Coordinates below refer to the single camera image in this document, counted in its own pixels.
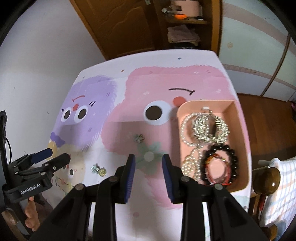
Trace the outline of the person left hand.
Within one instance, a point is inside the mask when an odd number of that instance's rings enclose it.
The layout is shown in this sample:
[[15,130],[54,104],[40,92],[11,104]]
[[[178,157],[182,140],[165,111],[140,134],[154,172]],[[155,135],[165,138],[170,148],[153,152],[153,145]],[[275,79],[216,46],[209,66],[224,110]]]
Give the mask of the person left hand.
[[26,227],[35,232],[40,227],[40,221],[33,196],[28,199],[28,204],[25,208],[25,215],[27,217],[25,221]]

